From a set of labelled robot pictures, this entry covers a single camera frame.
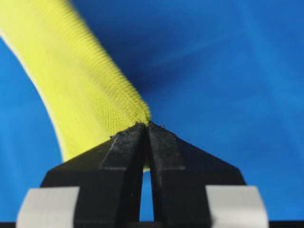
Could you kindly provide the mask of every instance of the blue fabric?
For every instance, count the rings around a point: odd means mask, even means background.
[[[257,185],[271,220],[304,219],[302,1],[82,1],[74,6],[152,120]],[[60,162],[51,123],[0,43],[0,220]],[[142,220],[152,220],[144,175]]]

